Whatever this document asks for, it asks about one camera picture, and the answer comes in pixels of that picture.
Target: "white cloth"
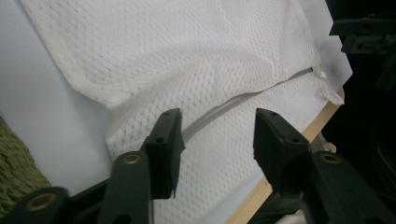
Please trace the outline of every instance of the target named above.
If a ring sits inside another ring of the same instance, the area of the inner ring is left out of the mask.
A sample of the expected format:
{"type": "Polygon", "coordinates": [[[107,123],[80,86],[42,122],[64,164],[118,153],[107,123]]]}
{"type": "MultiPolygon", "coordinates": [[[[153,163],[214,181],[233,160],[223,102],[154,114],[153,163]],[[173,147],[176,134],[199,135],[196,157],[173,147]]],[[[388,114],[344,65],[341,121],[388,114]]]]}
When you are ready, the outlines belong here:
{"type": "Polygon", "coordinates": [[[301,131],[327,100],[342,103],[296,0],[21,1],[71,86],[108,108],[113,158],[138,150],[165,110],[180,107],[186,129],[235,96],[262,92],[186,143],[176,198],[154,204],[158,223],[199,221],[259,170],[257,107],[301,131]]]}

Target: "green textured fabric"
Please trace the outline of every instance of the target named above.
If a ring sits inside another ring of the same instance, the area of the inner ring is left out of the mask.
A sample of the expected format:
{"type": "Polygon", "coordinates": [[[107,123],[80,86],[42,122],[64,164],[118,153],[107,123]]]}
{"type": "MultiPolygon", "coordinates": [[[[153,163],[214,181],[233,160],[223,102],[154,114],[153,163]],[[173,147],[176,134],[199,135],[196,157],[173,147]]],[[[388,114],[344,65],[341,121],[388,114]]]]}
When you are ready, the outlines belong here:
{"type": "Polygon", "coordinates": [[[49,186],[29,149],[0,117],[0,222],[20,198],[49,186]]]}

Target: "gray zipper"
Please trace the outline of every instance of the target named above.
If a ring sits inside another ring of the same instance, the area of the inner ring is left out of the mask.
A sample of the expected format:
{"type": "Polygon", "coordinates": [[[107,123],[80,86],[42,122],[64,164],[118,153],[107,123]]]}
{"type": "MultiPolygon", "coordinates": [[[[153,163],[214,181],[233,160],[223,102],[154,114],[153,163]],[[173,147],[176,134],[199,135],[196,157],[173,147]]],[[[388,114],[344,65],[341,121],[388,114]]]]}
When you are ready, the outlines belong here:
{"type": "MultiPolygon", "coordinates": [[[[289,77],[287,80],[277,83],[275,86],[282,84],[284,82],[290,81],[292,79],[295,79],[297,77],[304,76],[308,73],[311,73],[312,71],[313,71],[312,68],[306,68],[300,72],[297,72],[293,76],[289,77]]],[[[208,123],[212,122],[214,119],[220,117],[227,111],[233,109],[234,107],[244,103],[248,99],[250,99],[262,92],[264,92],[264,91],[247,92],[247,93],[237,95],[237,96],[231,98],[230,100],[228,100],[227,102],[225,102],[224,104],[216,106],[213,109],[207,111],[204,115],[202,115],[195,122],[193,122],[189,127],[185,128],[182,131],[184,142],[188,142],[196,133],[198,133],[200,130],[202,130],[208,123]]]]}

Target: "wooden strip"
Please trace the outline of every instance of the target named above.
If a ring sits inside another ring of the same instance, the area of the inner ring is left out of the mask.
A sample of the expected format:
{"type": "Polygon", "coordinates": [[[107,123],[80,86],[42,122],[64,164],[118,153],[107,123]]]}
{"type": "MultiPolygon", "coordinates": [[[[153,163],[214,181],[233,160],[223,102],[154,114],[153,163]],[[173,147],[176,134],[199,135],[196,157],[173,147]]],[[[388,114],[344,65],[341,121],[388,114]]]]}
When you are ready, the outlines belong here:
{"type": "MultiPolygon", "coordinates": [[[[343,89],[337,93],[341,96],[341,98],[345,99],[345,93],[343,89]]],[[[334,105],[331,102],[327,103],[319,112],[317,117],[311,122],[311,124],[308,125],[305,130],[303,130],[302,135],[306,138],[306,140],[312,142],[339,107],[340,105],[334,105]]],[[[271,193],[272,187],[264,177],[249,193],[245,200],[239,204],[235,211],[233,211],[225,223],[248,223],[248,221],[254,216],[257,210],[259,210],[271,193]]]]}

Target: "green towel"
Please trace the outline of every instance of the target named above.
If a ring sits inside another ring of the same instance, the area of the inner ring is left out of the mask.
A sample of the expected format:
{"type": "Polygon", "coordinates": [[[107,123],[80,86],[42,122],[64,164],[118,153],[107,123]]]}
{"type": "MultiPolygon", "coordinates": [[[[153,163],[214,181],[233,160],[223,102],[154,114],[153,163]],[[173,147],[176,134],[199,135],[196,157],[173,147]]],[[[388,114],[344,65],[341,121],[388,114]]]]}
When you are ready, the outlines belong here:
{"type": "Polygon", "coordinates": [[[20,198],[49,186],[29,149],[0,117],[0,220],[20,198]]]}

